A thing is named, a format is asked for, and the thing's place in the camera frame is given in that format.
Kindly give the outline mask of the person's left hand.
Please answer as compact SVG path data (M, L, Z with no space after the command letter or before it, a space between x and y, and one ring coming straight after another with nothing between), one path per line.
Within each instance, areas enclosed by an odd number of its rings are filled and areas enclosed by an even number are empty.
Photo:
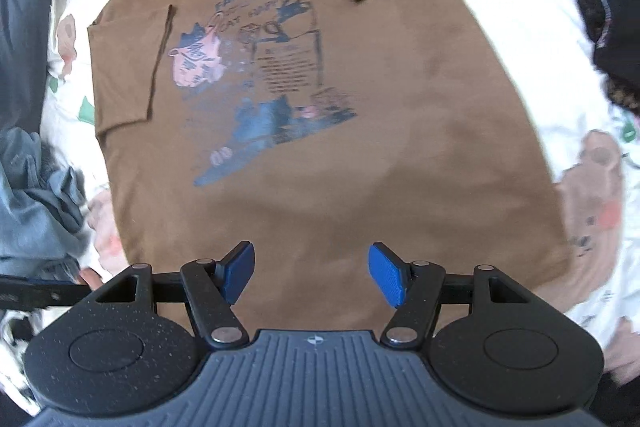
M78 272L77 282L87 285L92 291L95 291L104 284L101 275L91 268L81 269Z

